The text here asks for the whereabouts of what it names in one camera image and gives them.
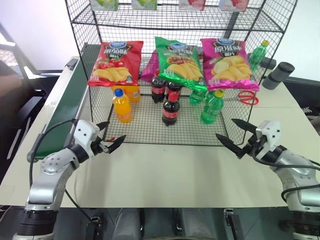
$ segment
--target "metal wire shelf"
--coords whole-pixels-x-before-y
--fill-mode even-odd
[[[179,10],[179,0],[157,0],[157,11],[132,10],[131,0],[119,0],[118,11],[92,11],[90,0],[65,0],[74,38],[89,78],[97,59],[101,42],[144,41],[140,72],[155,50],[154,37],[178,40],[201,46],[201,38],[230,38],[245,41],[251,53],[263,40],[269,40],[266,57],[273,58],[288,27],[297,0],[250,0],[245,12],[221,11],[219,0],[206,0],[204,11]],[[254,72],[257,80],[265,68]],[[245,132],[231,119],[249,121],[252,105],[226,101],[215,124],[200,122],[203,106],[189,104],[190,90],[182,89],[181,108],[177,123],[166,127],[161,121],[162,105],[153,103],[149,83],[139,81],[142,97],[132,104],[134,119],[121,124],[116,119],[112,97],[107,87],[91,87],[90,103],[95,123],[110,121],[100,136],[112,141],[126,134],[126,142],[149,144],[221,146],[215,133],[229,136],[235,144],[244,142]],[[226,98],[234,98],[238,89],[226,91]]]

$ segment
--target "white table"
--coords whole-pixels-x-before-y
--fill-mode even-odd
[[[0,186],[1,205],[25,204],[29,193],[26,155],[51,119],[70,76],[65,68],[21,144]],[[320,163],[320,137],[287,88],[282,83],[275,90],[261,87],[257,96],[260,102],[252,109],[250,122],[279,120],[279,144]],[[87,100],[81,117],[89,116]],[[39,169],[35,163],[34,178]],[[124,143],[111,155],[100,154],[81,164],[66,188],[81,207],[91,208],[286,206],[275,173],[247,155],[237,159],[225,147]],[[62,207],[74,205],[64,197]]]

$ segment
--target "red bottle cap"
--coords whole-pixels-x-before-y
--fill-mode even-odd
[[[170,92],[168,98],[169,98],[170,102],[176,102],[176,101],[178,101],[178,97],[179,97],[178,93],[175,91],[172,91],[172,92]]]

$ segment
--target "green soda bottle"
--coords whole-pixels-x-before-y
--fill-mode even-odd
[[[217,89],[213,97],[205,104],[200,117],[205,124],[212,124],[216,121],[217,116],[224,107],[224,95],[225,92],[223,90]]]
[[[206,91],[193,90],[189,96],[191,104],[199,105],[206,96]]]
[[[215,90],[213,91],[208,91],[205,98],[204,98],[204,101],[205,103],[207,104],[209,102],[209,100],[215,95]]]
[[[269,42],[267,40],[264,40],[261,43],[261,46],[257,47],[251,53],[251,56],[249,57],[248,62],[250,64],[250,68],[252,71],[255,71],[258,68],[262,59],[266,56],[268,45],[269,45]]]

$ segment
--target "yellow bottle cap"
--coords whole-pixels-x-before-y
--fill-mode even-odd
[[[262,46],[268,46],[269,45],[269,41],[267,40],[263,40],[263,42],[261,43]]]
[[[217,90],[215,90],[214,95],[217,98],[222,98],[225,95],[225,91],[222,89],[217,89]]]

